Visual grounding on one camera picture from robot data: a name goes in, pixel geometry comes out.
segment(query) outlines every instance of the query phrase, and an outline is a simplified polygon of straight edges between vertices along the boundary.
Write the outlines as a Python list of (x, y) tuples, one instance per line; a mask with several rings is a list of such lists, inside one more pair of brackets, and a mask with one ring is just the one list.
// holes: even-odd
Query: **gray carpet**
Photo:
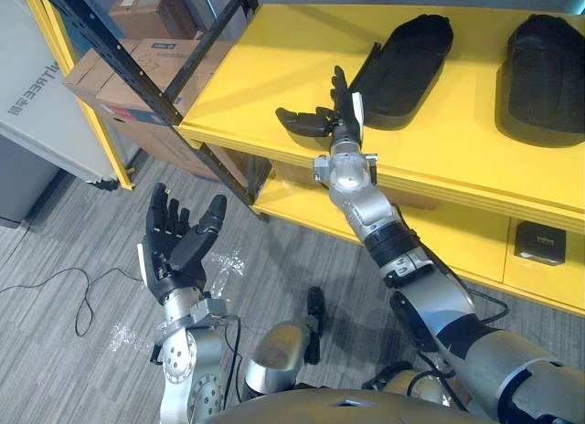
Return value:
[[(382, 366), (415, 355), (364, 249), (276, 218), (263, 223), (222, 185), (152, 159), (135, 180), (132, 192), (104, 192), (69, 176), (60, 179), (26, 235), (24, 228), (0, 228), (0, 288), (39, 283), (71, 266), (92, 278), (112, 267), (139, 277), (135, 245), (147, 199), (154, 183), (164, 182), (195, 209), (192, 220), (213, 195), (228, 195), (224, 228), (205, 265), (208, 288), (243, 318), (244, 355), (271, 325), (304, 313), (312, 285), (324, 289), (327, 331), (322, 363), (305, 367), (299, 381), (359, 387)], [(162, 308), (141, 283), (113, 273), (91, 290), (95, 321), (78, 338), (73, 324), (84, 285), (83, 276), (71, 271), (42, 289), (0, 294), (1, 423), (158, 422), (164, 378), (148, 357)], [(567, 364), (585, 366), (584, 319), (488, 292), (512, 309), (495, 326), (523, 334)], [(497, 310), (482, 300), (477, 306), (480, 315)], [(81, 317), (86, 324), (87, 311)], [(229, 336), (233, 341), (235, 327)], [(229, 358), (226, 353), (224, 368)]]

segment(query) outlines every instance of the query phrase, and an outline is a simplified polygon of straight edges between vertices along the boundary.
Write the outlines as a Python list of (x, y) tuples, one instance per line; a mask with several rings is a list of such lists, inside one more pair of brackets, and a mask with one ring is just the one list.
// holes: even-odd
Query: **shelf board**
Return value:
[[(282, 181), (272, 172), (253, 208), (358, 242), (343, 213), (331, 203), (327, 191), (318, 185)], [(509, 217), (450, 202), (440, 203), (433, 210), (401, 209), (420, 239), (465, 279), (585, 315), (585, 297), (582, 296), (585, 294), (582, 273), (585, 256), (582, 255), (581, 236), (568, 236), (568, 264), (543, 266), (514, 256), (509, 246), (509, 239), (512, 245), (514, 240)], [(551, 290), (543, 282), (553, 274), (556, 278)], [(562, 282), (568, 287), (562, 288)]]
[[(310, 167), (328, 139), (291, 136), (274, 110), (331, 106), (330, 79), (351, 80), (374, 41), (420, 14), (450, 18), (437, 84), (398, 131), (365, 129), (382, 186), (585, 233), (585, 143), (543, 148), (495, 126), (495, 74), (508, 37), (533, 12), (411, 5), (263, 5), (179, 126), (185, 137)], [(583, 16), (557, 15), (584, 32)]]

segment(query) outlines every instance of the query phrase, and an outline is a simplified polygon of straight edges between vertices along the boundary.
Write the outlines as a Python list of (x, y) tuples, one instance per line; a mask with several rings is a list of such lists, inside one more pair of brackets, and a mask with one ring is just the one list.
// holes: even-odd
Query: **wire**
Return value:
[(412, 380), (410, 380), (409, 387), (406, 389), (406, 396), (412, 397), (412, 389), (414, 388), (414, 385), (416, 385), (419, 382), (419, 380), (423, 379), (426, 376), (434, 375), (435, 375), (434, 371), (424, 371), (418, 373), (414, 378), (412, 378)]
[(16, 250), (18, 249), (18, 247), (22, 244), (22, 242), (25, 239), (25, 237), (27, 236), (27, 233), (30, 230), (30, 227), (31, 226), (32, 226), (32, 222), (27, 226), (27, 229), (25, 230), (25, 233), (22, 234), (22, 237), (20, 237), (20, 240), (16, 243), (15, 247), (10, 251), (10, 253), (8, 254), (8, 257), (2, 263), (2, 267), (0, 267), (0, 271), (4, 269), (4, 266), (8, 263), (8, 261), (10, 261), (10, 259), (12, 258), (12, 256), (14, 255), (14, 253), (16, 252)]
[(211, 4), (211, 0), (206, 0), (206, 2), (207, 2), (207, 6), (209, 7), (209, 10), (211, 11), (211, 14), (213, 15), (213, 18), (218, 20), (218, 14), (216, 13), (215, 8)]
[[(406, 226), (408, 229), (409, 225), (407, 224), (406, 220), (404, 219), (404, 217), (402, 216), (402, 211), (400, 210), (400, 207), (396, 204), (393, 204), (394, 207), (396, 208), (396, 210), (399, 213), (400, 218), (402, 219), (402, 222), (404, 223), (404, 226)], [(457, 273), (455, 273), (451, 267), (449, 267), (447, 264), (445, 264), (443, 262), (443, 260), (441, 260), (437, 254), (435, 254), (435, 252), (433, 252), (428, 246), (426, 246), (425, 244), (423, 244), (422, 242), (420, 243), (423, 250), (425, 251), (425, 253), (427, 254), (427, 256), (437, 265), (437, 267), (439, 267), (439, 269), (442, 269), (442, 272), (448, 272), (450, 275), (452, 275), (461, 285), (462, 287), (469, 292), (470, 294), (473, 294), (475, 296), (479, 296), (480, 298), (483, 298), (489, 302), (493, 302), (496, 303), (497, 305), (499, 305), (500, 307), (502, 307), (502, 311), (498, 314), (494, 314), (493, 316), (490, 317), (486, 317), (485, 319), (482, 319), (480, 322), (482, 323), (492, 323), (495, 321), (498, 321), (500, 319), (502, 319), (503, 317), (506, 317), (509, 313), (510, 313), (510, 307), (508, 306), (507, 303), (505, 303), (502, 300), (499, 300), (497, 298), (495, 298), (494, 296), (490, 296), (489, 294), (485, 294), (481, 291), (477, 291), (474, 289), (470, 289), (468, 288), (465, 283), (462, 281), (462, 279), (457, 275)]]
[[(98, 282), (99, 280), (105, 278), (107, 275), (109, 275), (110, 273), (114, 272), (114, 271), (118, 271), (120, 272), (124, 277), (128, 278), (131, 281), (136, 281), (136, 282), (142, 282), (142, 280), (138, 280), (136, 278), (134, 278), (132, 275), (130, 275), (129, 273), (127, 273), (126, 271), (118, 268), (118, 267), (114, 267), (111, 268), (107, 271), (105, 271), (104, 273), (102, 273), (98, 278), (96, 278), (95, 280), (90, 280), (90, 275), (88, 274), (87, 271), (85, 271), (84, 269), (80, 268), (80, 267), (67, 267), (66, 269), (57, 271), (55, 273), (53, 273), (52, 275), (50, 275), (48, 278), (46, 278), (44, 281), (42, 281), (39, 284), (32, 284), (32, 285), (25, 285), (25, 284), (18, 284), (18, 285), (11, 285), (10, 287), (6, 287), (2, 290), (0, 290), (0, 294), (4, 293), (4, 292), (8, 292), (9, 290), (14, 290), (14, 289), (26, 289), (26, 290), (30, 290), (30, 289), (37, 289), (39, 287), (43, 287), (45, 284), (48, 284), (50, 281), (52, 281), (53, 279), (57, 278), (58, 276), (62, 275), (63, 273), (66, 273), (68, 271), (78, 271), (79, 273), (81, 273), (81, 275), (83, 276), (83, 278), (85, 278), (85, 290), (83, 291), (83, 298), (80, 301), (80, 304), (77, 307), (77, 311), (75, 313), (75, 335), (78, 337), (84, 337), (88, 331), (91, 328), (91, 324), (93, 323), (93, 320), (95, 318), (95, 312), (93, 311), (93, 308), (91, 307), (90, 304), (90, 300), (88, 298), (88, 293), (90, 292), (91, 287)], [(80, 329), (80, 314), (81, 314), (81, 309), (83, 308), (83, 306), (87, 306), (88, 310), (90, 311), (90, 321), (88, 322), (87, 326), (85, 327), (85, 329), (83, 329), (81, 331)]]
[(229, 350), (239, 357), (238, 367), (236, 368), (236, 395), (238, 396), (238, 402), (241, 403), (241, 395), (239, 394), (239, 367), (241, 366), (241, 361), (244, 359), (244, 357), (239, 352), (236, 353), (236, 350), (233, 348), (233, 346), (229, 342), (228, 327), (229, 327), (229, 324), (227, 324), (226, 328), (223, 330), (223, 337), (224, 337), (224, 339), (226, 339), (226, 345), (228, 346)]
[(453, 403), (455, 403), (459, 410), (466, 412), (467, 407), (463, 404), (463, 402), (460, 400), (457, 394), (455, 394), (455, 391), (452, 389), (451, 385), (447, 382), (447, 378), (452, 378), (455, 376), (455, 371), (451, 371), (449, 374), (445, 374), (441, 372), (439, 368), (434, 363), (432, 363), (432, 360), (430, 360), (421, 351), (417, 351), (417, 354), (427, 365), (431, 367), (433, 375), (439, 378), (439, 381), (441, 382), (442, 386), (453, 400)]
[[(229, 368), (229, 375), (228, 375), (228, 381), (226, 383), (226, 396), (223, 398), (223, 408), (225, 410), (226, 405), (228, 404), (228, 394), (229, 394), (229, 387), (231, 386), (231, 378), (234, 375), (234, 368), (236, 366), (236, 358), (238, 357), (238, 348), (239, 348), (239, 338), (241, 335), (241, 319), (239, 318), (239, 316), (236, 315), (230, 315), (230, 316), (224, 316), (225, 319), (229, 319), (231, 321), (235, 320), (238, 322), (238, 332), (236, 333), (236, 343), (234, 344), (234, 347), (232, 348), (231, 345), (229, 345), (229, 349), (232, 350), (233, 353), (233, 357), (231, 358), (231, 365)], [(226, 332), (224, 332), (224, 335), (226, 337), (226, 341), (228, 340), (227, 334)]]
[(470, 294), (474, 294), (475, 296), (479, 296), (480, 298), (484, 298), (485, 300), (487, 300), (489, 302), (496, 303), (497, 305), (502, 307), (502, 311), (500, 313), (494, 314), (493, 316), (486, 317), (485, 319), (482, 319), (482, 321), (481, 321), (482, 323), (491, 323), (491, 322), (499, 321), (500, 319), (502, 319), (503, 317), (506, 317), (510, 313), (510, 307), (508, 307), (508, 304), (505, 303), (504, 301), (501, 301), (501, 300), (495, 298), (494, 296), (490, 296), (489, 294), (485, 294), (485, 293), (482, 293), (481, 291), (477, 291), (474, 289), (467, 289), (467, 291)]

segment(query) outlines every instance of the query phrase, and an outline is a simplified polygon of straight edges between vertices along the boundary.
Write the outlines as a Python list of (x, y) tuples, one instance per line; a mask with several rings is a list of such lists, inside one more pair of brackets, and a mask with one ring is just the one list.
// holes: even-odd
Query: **cardboard box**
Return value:
[(193, 38), (197, 32), (183, 0), (117, 0), (109, 14), (131, 38)]
[[(121, 39), (126, 51), (132, 51), (140, 44), (138, 40)], [(98, 109), (98, 93), (114, 74), (113, 69), (93, 49), (90, 49), (67, 75), (63, 83), (92, 108)]]
[[(280, 161), (271, 161), (271, 164), (276, 175), (282, 180), (301, 185), (315, 185), (313, 170), (310, 168), (286, 164), (285, 162)], [(441, 203), (436, 198), (400, 191), (398, 189), (388, 188), (387, 186), (378, 187), (392, 203), (404, 205), (405, 207), (434, 209)]]
[[(132, 51), (132, 57), (154, 84), (165, 91), (197, 44), (197, 40), (146, 38)], [(231, 43), (225, 41), (213, 44), (174, 102), (182, 115), (191, 108), (231, 46)], [(152, 124), (163, 122), (117, 74), (112, 75), (103, 85), (97, 98), (101, 107), (114, 116)]]
[[(165, 90), (198, 43), (196, 40), (157, 38), (121, 42), (161, 91)], [(217, 42), (212, 46), (175, 101), (182, 114), (191, 107), (230, 47), (228, 42)], [(163, 125), (162, 120), (93, 50), (76, 64), (65, 78), (65, 85), (120, 133), (156, 159), (179, 166), (193, 175), (217, 180), (195, 156), (189, 144), (173, 128)], [(221, 147), (210, 148), (246, 187), (244, 173), (247, 155)]]
[(106, 120), (153, 158), (178, 166), (191, 175), (218, 181), (218, 177), (193, 154), (191, 147), (172, 128), (144, 122), (125, 122), (114, 117), (106, 117)]

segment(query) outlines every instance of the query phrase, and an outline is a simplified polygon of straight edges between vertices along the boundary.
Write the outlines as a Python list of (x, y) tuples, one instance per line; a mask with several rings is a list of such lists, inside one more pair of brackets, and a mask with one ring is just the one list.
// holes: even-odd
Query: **black insole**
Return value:
[(350, 87), (362, 94), (365, 125), (406, 126), (439, 77), (452, 38), (449, 19), (422, 15), (397, 27), (384, 47), (376, 44)]
[(564, 19), (532, 15), (508, 40), (498, 71), (496, 125), (519, 141), (585, 141), (585, 38)]

